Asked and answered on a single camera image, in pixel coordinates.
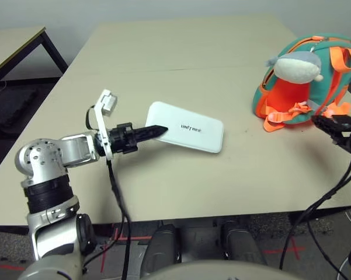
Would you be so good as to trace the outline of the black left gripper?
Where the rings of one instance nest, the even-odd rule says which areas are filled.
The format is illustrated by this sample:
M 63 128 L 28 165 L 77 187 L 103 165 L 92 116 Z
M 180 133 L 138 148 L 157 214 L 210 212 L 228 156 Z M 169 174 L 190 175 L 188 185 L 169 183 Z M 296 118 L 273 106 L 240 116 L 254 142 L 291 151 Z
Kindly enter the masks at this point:
M 161 125 L 134 129 L 131 122 L 120 124 L 108 132 L 110 148 L 113 153 L 136 152 L 138 142 L 158 138 L 167 131 L 168 128 Z

